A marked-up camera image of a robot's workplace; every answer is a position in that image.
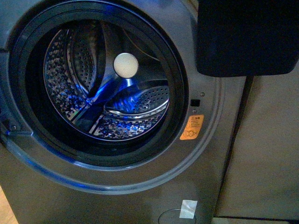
washing machine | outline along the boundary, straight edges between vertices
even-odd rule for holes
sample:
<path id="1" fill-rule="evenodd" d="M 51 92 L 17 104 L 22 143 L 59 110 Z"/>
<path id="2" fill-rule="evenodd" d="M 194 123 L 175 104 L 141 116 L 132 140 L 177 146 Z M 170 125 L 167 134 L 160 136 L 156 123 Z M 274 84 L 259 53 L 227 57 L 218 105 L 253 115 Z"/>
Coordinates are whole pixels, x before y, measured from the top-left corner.
<path id="1" fill-rule="evenodd" d="M 1 1 L 0 185 L 20 224 L 207 224 L 245 77 L 195 0 Z"/>

